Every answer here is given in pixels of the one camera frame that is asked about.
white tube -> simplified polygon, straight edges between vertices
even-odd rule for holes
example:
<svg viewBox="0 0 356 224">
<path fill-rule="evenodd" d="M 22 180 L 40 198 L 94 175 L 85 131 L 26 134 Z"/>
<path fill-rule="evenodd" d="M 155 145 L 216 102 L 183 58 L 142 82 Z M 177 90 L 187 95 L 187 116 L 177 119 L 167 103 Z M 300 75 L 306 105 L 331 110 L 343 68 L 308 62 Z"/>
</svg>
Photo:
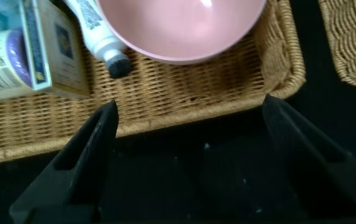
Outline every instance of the white tube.
<svg viewBox="0 0 356 224">
<path fill-rule="evenodd" d="M 127 48 L 108 28 L 94 0 L 63 0 L 80 21 L 85 46 L 98 59 L 106 62 L 112 78 L 131 72 L 131 64 L 123 50 Z"/>
</svg>

bottle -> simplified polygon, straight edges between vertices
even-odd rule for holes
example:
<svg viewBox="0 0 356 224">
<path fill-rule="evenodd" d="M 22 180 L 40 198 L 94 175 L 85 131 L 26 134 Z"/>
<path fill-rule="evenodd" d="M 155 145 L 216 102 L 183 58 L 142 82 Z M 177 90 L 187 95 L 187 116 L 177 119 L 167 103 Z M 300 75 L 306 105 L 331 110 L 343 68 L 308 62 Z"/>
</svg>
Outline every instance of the bottle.
<svg viewBox="0 0 356 224">
<path fill-rule="evenodd" d="M 107 27 L 94 0 L 63 1 L 80 22 L 85 46 L 95 58 L 106 62 L 110 76 L 127 76 L 132 70 L 128 57 L 122 53 L 127 46 Z"/>
<path fill-rule="evenodd" d="M 22 29 L 0 32 L 0 100 L 34 93 Z"/>
</svg>

wicker basket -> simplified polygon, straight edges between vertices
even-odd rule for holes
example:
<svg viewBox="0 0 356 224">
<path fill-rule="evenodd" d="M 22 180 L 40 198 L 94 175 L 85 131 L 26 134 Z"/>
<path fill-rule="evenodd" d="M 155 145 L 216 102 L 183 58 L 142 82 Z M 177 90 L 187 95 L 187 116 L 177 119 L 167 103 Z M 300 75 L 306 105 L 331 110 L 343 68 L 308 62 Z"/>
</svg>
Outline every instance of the wicker basket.
<svg viewBox="0 0 356 224">
<path fill-rule="evenodd" d="M 173 66 L 136 52 L 135 71 L 112 80 L 86 52 L 91 98 L 39 94 L 0 102 L 0 162 L 61 149 L 101 105 L 115 99 L 118 136 L 213 118 L 287 98 L 305 82 L 289 0 L 269 0 L 258 25 L 240 43 L 208 62 Z"/>
<path fill-rule="evenodd" d="M 319 0 L 335 68 L 356 85 L 356 0 Z"/>
</svg>

product box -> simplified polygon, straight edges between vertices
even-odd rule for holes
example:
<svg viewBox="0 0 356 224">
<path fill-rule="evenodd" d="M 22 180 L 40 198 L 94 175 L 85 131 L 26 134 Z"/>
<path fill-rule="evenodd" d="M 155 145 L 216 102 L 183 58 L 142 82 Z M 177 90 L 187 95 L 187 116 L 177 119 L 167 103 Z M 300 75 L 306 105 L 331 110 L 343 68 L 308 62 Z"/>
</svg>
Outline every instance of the product box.
<svg viewBox="0 0 356 224">
<path fill-rule="evenodd" d="M 33 90 L 89 96 L 80 33 L 71 19 L 49 0 L 23 0 L 20 8 Z"/>
</svg>

bowl rim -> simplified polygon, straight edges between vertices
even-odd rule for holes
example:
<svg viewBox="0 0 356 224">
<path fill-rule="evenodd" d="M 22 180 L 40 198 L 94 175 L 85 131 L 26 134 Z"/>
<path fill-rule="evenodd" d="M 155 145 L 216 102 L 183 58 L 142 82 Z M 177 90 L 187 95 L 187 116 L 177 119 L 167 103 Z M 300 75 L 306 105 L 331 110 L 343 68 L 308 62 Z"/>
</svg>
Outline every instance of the bowl rim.
<svg viewBox="0 0 356 224">
<path fill-rule="evenodd" d="M 168 61 L 168 62 L 193 62 L 193 61 L 199 61 L 205 58 L 212 58 L 216 55 L 221 54 L 222 52 L 228 50 L 229 48 L 233 47 L 235 44 L 237 44 L 242 38 L 244 38 L 245 35 L 247 35 L 249 33 L 249 31 L 251 31 L 251 29 L 254 27 L 254 25 L 258 22 L 258 20 L 260 19 L 262 13 L 264 12 L 266 3 L 268 2 L 268 0 L 257 0 L 257 1 L 262 1 L 261 3 L 261 7 L 260 10 L 257 13 L 257 16 L 255 16 L 253 18 L 253 20 L 251 21 L 251 26 L 249 26 L 248 29 L 243 30 L 242 34 L 239 36 L 239 38 L 237 38 L 235 41 L 233 41 L 232 43 L 228 43 L 226 46 L 223 46 L 221 48 L 218 48 L 218 50 L 215 50 L 214 52 L 208 53 L 208 54 L 203 54 L 203 55 L 199 55 L 199 56 L 194 56 L 194 57 L 167 57 L 167 56 L 162 56 L 162 55 L 158 55 L 158 54 L 154 54 L 151 52 L 148 52 L 146 50 L 143 50 L 137 46 L 135 46 L 134 44 L 132 44 L 130 41 L 126 40 L 119 32 L 117 32 L 117 30 L 115 30 L 115 28 L 110 24 L 109 20 L 106 19 L 105 13 L 103 12 L 103 9 L 100 4 L 101 1 L 104 0 L 96 0 L 96 5 L 99 8 L 99 12 L 101 14 L 102 19 L 104 20 L 104 22 L 106 23 L 106 25 L 109 27 L 109 29 L 111 29 L 114 33 L 115 36 L 117 36 L 121 41 L 124 42 L 124 44 L 126 44 L 129 48 L 143 54 L 146 55 L 148 57 L 154 58 L 156 60 L 162 60 L 162 61 Z"/>
</svg>

